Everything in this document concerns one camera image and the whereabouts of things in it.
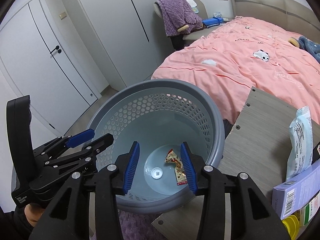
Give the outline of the left human hand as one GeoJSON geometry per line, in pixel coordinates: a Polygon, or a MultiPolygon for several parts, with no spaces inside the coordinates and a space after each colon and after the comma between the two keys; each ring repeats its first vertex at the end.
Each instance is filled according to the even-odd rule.
{"type": "Polygon", "coordinates": [[[25,217],[32,227],[36,226],[44,211],[45,209],[38,205],[28,204],[24,208],[25,217]]]}

